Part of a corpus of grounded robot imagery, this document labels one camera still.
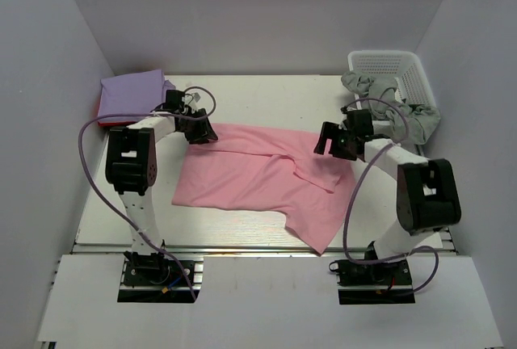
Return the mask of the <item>pink t shirt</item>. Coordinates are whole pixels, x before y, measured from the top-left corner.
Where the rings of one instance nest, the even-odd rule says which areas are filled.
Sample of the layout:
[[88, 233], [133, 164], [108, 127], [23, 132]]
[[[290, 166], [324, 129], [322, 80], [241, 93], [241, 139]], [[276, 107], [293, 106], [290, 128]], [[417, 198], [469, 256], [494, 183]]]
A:
[[188, 146], [172, 203], [280, 212], [286, 228], [322, 254], [355, 187], [350, 162], [315, 154], [315, 133], [242, 124], [214, 128], [217, 141]]

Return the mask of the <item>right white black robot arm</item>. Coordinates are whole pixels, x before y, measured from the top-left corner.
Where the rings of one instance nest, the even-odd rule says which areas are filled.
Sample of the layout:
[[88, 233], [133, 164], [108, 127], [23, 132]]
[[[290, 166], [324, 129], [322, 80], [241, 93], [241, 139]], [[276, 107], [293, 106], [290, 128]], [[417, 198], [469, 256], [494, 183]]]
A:
[[[314, 153], [328, 153], [348, 161], [361, 160], [366, 168], [360, 175], [343, 220], [343, 251], [355, 264], [394, 262], [420, 251], [431, 250], [421, 243], [434, 233], [459, 223], [461, 207], [451, 163], [428, 159], [401, 147], [384, 134], [375, 134], [372, 117], [366, 110], [350, 110], [341, 124], [324, 122]], [[368, 172], [377, 167], [397, 183], [396, 220], [376, 240], [362, 260], [348, 250], [348, 227], [355, 198]]]

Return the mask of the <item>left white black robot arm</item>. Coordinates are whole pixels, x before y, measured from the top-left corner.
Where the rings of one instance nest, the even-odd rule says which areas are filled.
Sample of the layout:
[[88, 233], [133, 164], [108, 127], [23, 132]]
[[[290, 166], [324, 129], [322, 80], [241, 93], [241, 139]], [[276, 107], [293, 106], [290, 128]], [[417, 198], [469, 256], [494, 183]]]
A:
[[201, 86], [168, 90], [165, 101], [149, 114], [109, 132], [105, 176], [124, 205], [123, 218], [131, 229], [134, 253], [151, 255], [164, 249], [152, 198], [158, 176], [157, 143], [177, 132], [190, 145], [218, 140], [209, 121], [213, 111], [197, 106], [201, 91], [210, 94]]

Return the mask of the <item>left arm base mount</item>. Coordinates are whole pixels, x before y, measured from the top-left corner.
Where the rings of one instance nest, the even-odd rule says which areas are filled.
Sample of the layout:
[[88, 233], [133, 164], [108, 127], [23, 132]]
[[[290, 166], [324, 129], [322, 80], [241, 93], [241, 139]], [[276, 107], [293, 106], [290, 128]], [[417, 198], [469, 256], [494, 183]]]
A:
[[163, 254], [124, 252], [117, 301], [142, 304], [192, 304], [199, 295], [203, 264], [175, 262]]

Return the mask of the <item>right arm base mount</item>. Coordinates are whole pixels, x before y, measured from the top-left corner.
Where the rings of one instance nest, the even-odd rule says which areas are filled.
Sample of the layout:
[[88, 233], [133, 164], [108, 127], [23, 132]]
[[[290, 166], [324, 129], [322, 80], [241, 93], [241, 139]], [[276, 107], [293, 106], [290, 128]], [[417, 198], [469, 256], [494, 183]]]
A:
[[334, 260], [329, 271], [337, 276], [340, 305], [408, 305], [415, 303], [406, 260], [375, 265]]

